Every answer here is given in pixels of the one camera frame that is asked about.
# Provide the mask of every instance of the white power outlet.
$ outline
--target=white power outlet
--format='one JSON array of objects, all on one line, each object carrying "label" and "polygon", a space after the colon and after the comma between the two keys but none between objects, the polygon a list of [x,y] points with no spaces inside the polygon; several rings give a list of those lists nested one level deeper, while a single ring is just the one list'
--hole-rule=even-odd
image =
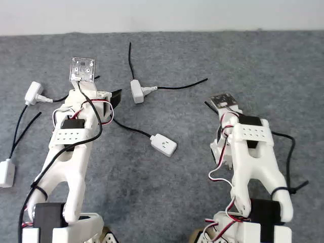
[{"label": "white power outlet", "polygon": [[177,143],[174,141],[170,140],[169,138],[161,135],[161,134],[156,134],[155,136],[151,136],[151,145],[163,153],[164,155],[171,157],[173,154],[174,150],[177,148]]},{"label": "white power outlet", "polygon": [[0,187],[12,187],[14,184],[15,166],[11,159],[0,162]]}]

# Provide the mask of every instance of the gray carpet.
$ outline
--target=gray carpet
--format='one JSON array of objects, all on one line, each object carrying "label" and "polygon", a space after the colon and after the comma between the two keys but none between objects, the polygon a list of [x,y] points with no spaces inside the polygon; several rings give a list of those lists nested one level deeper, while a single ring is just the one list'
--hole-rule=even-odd
[{"label": "gray carpet", "polygon": [[[133,43],[136,77],[143,86],[182,86],[208,77],[194,88],[158,90],[135,105],[130,93],[128,43]],[[126,125],[178,142],[171,158],[151,147],[147,137],[116,124],[104,127],[93,146],[86,176],[85,212],[99,213],[119,242],[187,242],[204,218],[229,203],[230,188],[213,183],[209,143],[218,118],[204,105],[212,94],[228,91],[241,109],[270,121],[273,130],[297,140],[292,184],[310,185],[292,196],[293,242],[321,242],[324,188],[322,128],[324,106],[324,32],[111,33],[0,37],[1,160],[7,158],[16,121],[30,83],[41,82],[46,95],[60,98],[68,82],[70,57],[94,57],[99,90],[123,89],[116,118]],[[17,241],[17,221],[29,185],[40,172],[59,104],[28,108],[21,128],[40,110],[13,156],[13,188],[0,189],[0,241]],[[290,141],[275,138],[285,172]],[[232,172],[222,169],[230,179]],[[269,198],[259,182],[250,195]],[[59,185],[51,201],[64,201]]]}]

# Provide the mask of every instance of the red wire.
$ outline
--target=red wire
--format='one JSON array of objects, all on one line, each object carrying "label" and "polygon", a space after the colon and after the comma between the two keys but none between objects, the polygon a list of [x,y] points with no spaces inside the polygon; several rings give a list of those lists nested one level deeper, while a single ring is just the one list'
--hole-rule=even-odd
[{"label": "red wire", "polygon": [[219,156],[219,160],[218,160],[218,164],[217,164],[217,167],[216,167],[216,168],[220,167],[220,165],[221,165],[221,162],[222,162],[223,157],[224,157],[224,152],[225,152],[225,148],[226,148],[226,143],[227,143],[227,138],[225,138],[224,146],[223,146],[223,148],[222,148],[221,155]]},{"label": "red wire", "polygon": [[[231,205],[228,207],[227,211],[229,211],[229,210],[233,207],[233,205],[234,205],[234,201],[233,201],[233,202],[231,203]],[[243,222],[242,220],[237,219],[237,218],[233,217],[232,215],[230,215],[229,212],[228,212],[228,216],[229,216],[232,220],[234,220],[235,222],[239,222],[239,223]]]},{"label": "red wire", "polygon": [[205,219],[205,222],[206,222],[206,223],[214,223],[215,221],[212,220],[212,219]]},{"label": "red wire", "polygon": [[224,229],[222,229],[222,231],[216,236],[216,238],[214,238],[212,241],[216,241],[218,240],[220,237],[222,237],[222,235],[228,230],[229,227],[231,227],[234,223],[236,223],[235,221],[230,222],[228,225],[225,226]]},{"label": "red wire", "polygon": [[233,128],[234,126],[232,126],[232,125],[226,125],[224,128],[222,128],[222,133],[224,133],[224,130],[226,129],[226,128]]},{"label": "red wire", "polygon": [[[91,101],[108,101],[108,100],[105,100],[105,99],[91,99]],[[79,110],[77,113],[75,113],[73,115],[73,117],[71,117],[71,119],[75,119],[75,117],[81,112],[81,110]],[[111,122],[111,119],[109,121],[105,121],[104,123],[101,123],[101,125],[106,125],[108,123]]]},{"label": "red wire", "polygon": [[[234,113],[234,112],[230,112],[230,111],[229,111],[229,112],[227,112],[227,113],[231,113],[231,114],[235,115],[236,117],[238,117],[238,115],[237,115],[236,113]],[[224,114],[222,114],[222,116],[221,116],[221,120],[220,120],[221,126],[222,126],[223,118],[224,118],[224,116],[225,116],[227,113],[224,113]]]}]

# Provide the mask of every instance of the white wire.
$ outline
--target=white wire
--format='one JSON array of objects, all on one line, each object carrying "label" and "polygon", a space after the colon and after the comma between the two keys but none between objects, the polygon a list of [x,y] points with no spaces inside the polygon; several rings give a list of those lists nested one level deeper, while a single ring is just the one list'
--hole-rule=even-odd
[{"label": "white wire", "polygon": [[70,111],[73,112],[73,114],[75,114],[75,111],[71,107],[60,107],[60,108],[57,108],[56,110],[53,111],[53,114],[52,114],[52,120],[53,120],[53,126],[54,127],[55,127],[55,120],[56,120],[56,114],[55,113],[57,111],[62,111],[63,109],[65,109],[64,112],[70,110]]},{"label": "white wire", "polygon": [[208,173],[208,178],[209,178],[210,180],[212,180],[212,181],[218,179],[218,178],[213,178],[213,177],[211,176],[211,174],[214,173],[214,172],[216,172],[216,171],[218,171],[219,168],[222,167],[222,164],[223,164],[223,158],[224,158],[224,155],[225,155],[225,152],[226,152],[226,147],[227,147],[227,145],[226,145],[226,140],[225,140],[225,144],[224,144],[224,146],[225,146],[225,147],[224,147],[224,151],[223,151],[223,153],[221,153],[221,157],[219,158],[219,162],[218,162],[216,168],[213,169],[212,171],[209,171],[209,173]]},{"label": "white wire", "polygon": [[208,228],[210,228],[210,227],[214,227],[214,226],[217,226],[217,225],[218,225],[218,223],[216,223],[216,222],[211,223],[211,224],[207,225],[207,226],[204,228],[204,230],[202,231],[202,235],[204,236],[204,238],[205,238],[208,242],[214,242],[214,241],[211,241],[209,235],[208,235],[208,238],[209,238],[209,239],[207,239],[207,237],[206,237],[206,235],[205,235],[206,230],[207,230]]},{"label": "white wire", "polygon": [[91,102],[92,103],[94,103],[94,102],[104,102],[104,103],[108,103],[110,105],[110,109],[111,109],[111,114],[112,115],[111,115],[111,119],[109,120],[109,122],[106,123],[105,125],[110,124],[112,122],[112,120],[113,120],[113,117],[114,117],[114,111],[113,111],[113,108],[112,108],[112,104],[109,101],[107,101],[107,100],[92,100]]}]

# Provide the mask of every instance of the electrical outlet socket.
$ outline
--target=electrical outlet socket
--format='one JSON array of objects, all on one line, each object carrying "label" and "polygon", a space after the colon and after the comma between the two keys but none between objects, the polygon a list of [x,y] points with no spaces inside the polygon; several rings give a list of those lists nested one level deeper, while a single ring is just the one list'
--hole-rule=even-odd
[{"label": "electrical outlet socket", "polygon": [[155,136],[151,136],[150,140],[151,145],[167,157],[171,157],[177,148],[177,143],[159,133]]}]

